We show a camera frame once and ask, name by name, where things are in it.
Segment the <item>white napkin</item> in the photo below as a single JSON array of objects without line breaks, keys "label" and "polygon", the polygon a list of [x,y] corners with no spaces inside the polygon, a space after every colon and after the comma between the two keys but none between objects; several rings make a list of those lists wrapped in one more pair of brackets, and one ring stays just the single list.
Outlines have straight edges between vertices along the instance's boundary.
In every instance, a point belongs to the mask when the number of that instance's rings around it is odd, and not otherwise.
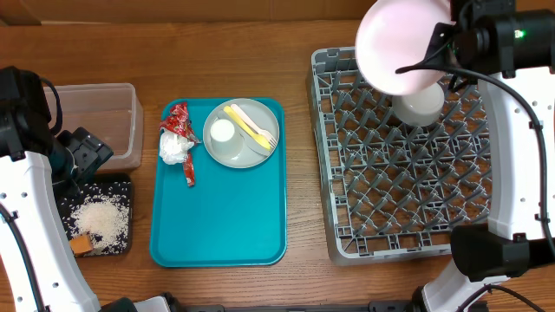
[{"label": "white napkin", "polygon": [[159,156],[167,165],[184,163],[194,142],[179,134],[164,130],[160,136]]}]

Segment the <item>grey bowl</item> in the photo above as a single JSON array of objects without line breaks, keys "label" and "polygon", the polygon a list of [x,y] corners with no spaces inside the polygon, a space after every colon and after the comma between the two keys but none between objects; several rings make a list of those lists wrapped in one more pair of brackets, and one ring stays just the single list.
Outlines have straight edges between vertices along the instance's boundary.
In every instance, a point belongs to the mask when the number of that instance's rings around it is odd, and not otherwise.
[{"label": "grey bowl", "polygon": [[394,96],[392,108],[395,116],[412,127],[426,127],[435,123],[445,101],[443,89],[438,83],[420,92]]}]

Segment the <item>white plastic fork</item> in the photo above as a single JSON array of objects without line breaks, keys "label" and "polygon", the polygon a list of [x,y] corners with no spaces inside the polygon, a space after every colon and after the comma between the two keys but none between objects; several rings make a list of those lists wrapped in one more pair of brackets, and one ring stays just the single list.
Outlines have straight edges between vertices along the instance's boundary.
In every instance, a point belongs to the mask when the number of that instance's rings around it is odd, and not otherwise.
[{"label": "white plastic fork", "polygon": [[264,136],[269,141],[272,148],[275,148],[277,146],[278,140],[269,131],[259,127],[237,104],[231,104],[231,109],[255,133]]}]

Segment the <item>red sauce sachet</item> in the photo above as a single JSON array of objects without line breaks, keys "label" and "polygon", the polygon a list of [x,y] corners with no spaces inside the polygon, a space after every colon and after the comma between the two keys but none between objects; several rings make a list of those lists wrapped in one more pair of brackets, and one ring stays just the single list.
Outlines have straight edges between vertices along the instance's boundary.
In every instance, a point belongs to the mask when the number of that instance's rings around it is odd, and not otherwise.
[{"label": "red sauce sachet", "polygon": [[186,153],[184,161],[182,163],[183,171],[186,177],[186,182],[189,187],[195,185],[195,172],[192,160],[192,154],[190,151]]}]

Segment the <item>red snack wrapper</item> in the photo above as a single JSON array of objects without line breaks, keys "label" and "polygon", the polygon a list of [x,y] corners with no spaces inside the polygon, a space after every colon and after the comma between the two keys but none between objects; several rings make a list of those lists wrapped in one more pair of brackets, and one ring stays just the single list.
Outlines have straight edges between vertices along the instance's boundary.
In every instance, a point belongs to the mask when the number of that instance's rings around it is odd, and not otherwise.
[{"label": "red snack wrapper", "polygon": [[193,144],[200,143],[192,129],[186,101],[176,103],[171,107],[170,114],[160,123],[159,130],[167,130],[178,134]]}]

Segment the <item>orange food piece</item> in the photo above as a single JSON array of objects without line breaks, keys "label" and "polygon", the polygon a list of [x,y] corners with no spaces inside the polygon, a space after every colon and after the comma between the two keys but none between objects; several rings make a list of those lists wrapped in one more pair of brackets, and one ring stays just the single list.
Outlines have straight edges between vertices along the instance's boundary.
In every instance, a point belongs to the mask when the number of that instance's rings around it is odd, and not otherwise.
[{"label": "orange food piece", "polygon": [[94,249],[89,235],[74,237],[69,241],[69,245],[74,255],[77,257],[85,255]]}]

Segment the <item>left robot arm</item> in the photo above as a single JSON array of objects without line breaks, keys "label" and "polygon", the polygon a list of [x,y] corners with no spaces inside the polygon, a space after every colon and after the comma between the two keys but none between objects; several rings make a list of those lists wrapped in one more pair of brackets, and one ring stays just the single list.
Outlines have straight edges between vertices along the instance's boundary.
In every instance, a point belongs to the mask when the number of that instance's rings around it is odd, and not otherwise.
[{"label": "left robot arm", "polygon": [[1,71],[1,259],[19,311],[179,311],[168,293],[101,305],[70,248],[56,198],[79,192],[113,154],[86,129],[62,130],[49,111],[52,84],[15,67]]}]

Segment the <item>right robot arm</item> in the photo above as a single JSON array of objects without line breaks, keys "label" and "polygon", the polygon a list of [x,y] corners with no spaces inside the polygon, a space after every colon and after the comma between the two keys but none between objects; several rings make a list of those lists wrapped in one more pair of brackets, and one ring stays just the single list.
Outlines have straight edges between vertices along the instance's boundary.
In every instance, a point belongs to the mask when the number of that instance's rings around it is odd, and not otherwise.
[{"label": "right robot arm", "polygon": [[481,296],[554,262],[554,14],[453,1],[454,33],[425,68],[478,87],[493,179],[484,224],[456,226],[452,259],[410,311],[483,311]]}]

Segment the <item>pink round plate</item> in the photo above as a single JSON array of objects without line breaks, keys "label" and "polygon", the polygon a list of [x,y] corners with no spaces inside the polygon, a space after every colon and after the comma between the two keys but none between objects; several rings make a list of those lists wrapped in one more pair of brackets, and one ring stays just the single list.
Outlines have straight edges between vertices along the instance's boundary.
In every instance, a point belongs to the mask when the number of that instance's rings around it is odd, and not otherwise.
[{"label": "pink round plate", "polygon": [[448,0],[378,0],[356,34],[356,63],[365,81],[384,94],[413,94],[435,84],[444,74],[398,68],[425,58],[435,25],[451,25]]}]

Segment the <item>white paper cup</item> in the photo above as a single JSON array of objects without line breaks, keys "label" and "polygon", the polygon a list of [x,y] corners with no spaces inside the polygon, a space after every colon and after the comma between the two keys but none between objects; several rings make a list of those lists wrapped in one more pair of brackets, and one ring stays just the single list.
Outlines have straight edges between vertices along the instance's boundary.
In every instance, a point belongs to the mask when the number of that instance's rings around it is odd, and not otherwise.
[{"label": "white paper cup", "polygon": [[234,124],[226,119],[215,120],[210,127],[212,150],[222,159],[239,155],[243,140]]}]

